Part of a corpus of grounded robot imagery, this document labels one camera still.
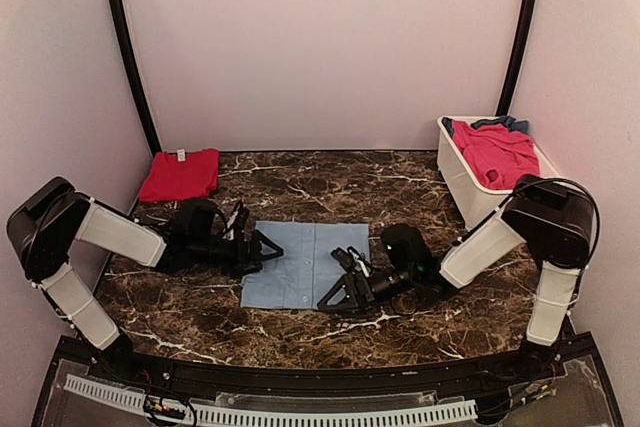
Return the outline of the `light blue shirt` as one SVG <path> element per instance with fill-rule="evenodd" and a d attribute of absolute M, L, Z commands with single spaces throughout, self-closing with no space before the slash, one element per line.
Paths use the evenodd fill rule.
<path fill-rule="evenodd" d="M 266 310 L 315 310 L 344 274 L 331 252 L 355 248 L 366 257 L 369 225 L 258 221 L 256 228 L 284 255 L 242 279 L 241 306 Z"/>

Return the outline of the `red t-shirt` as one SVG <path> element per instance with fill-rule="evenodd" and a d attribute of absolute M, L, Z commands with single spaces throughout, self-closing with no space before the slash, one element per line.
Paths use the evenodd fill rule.
<path fill-rule="evenodd" d="M 218 188 L 219 160 L 216 149 L 157 153 L 140 189 L 139 201 L 184 201 L 209 196 Z"/>

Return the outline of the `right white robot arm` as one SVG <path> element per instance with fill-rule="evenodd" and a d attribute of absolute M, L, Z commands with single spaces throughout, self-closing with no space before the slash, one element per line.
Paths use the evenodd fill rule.
<path fill-rule="evenodd" d="M 540 270 L 531 316 L 510 371 L 530 381 L 550 368 L 564 319 L 579 297 L 597 248 L 601 216 L 595 198 L 579 183 L 526 174 L 483 220 L 435 257 L 420 230 L 405 223 L 384 229 L 380 241 L 392 266 L 374 267 L 353 247 L 331 253 L 344 273 L 318 301 L 332 315 L 369 314 L 414 290 L 434 305 L 456 295 L 479 274 L 520 246 Z"/>

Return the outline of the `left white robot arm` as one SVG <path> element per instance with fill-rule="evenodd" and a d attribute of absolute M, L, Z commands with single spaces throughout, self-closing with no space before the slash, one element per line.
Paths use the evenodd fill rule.
<path fill-rule="evenodd" d="M 140 359 L 74 269 L 72 248 L 92 245 L 165 275 L 202 264 L 242 278 L 284 254 L 261 231 L 245 232 L 249 216 L 242 202 L 225 215 L 213 201 L 200 198 L 183 202 L 164 226 L 145 225 L 55 177 L 9 216 L 6 234 L 26 279 L 103 353 L 107 372 L 120 383 L 131 383 L 141 374 Z"/>

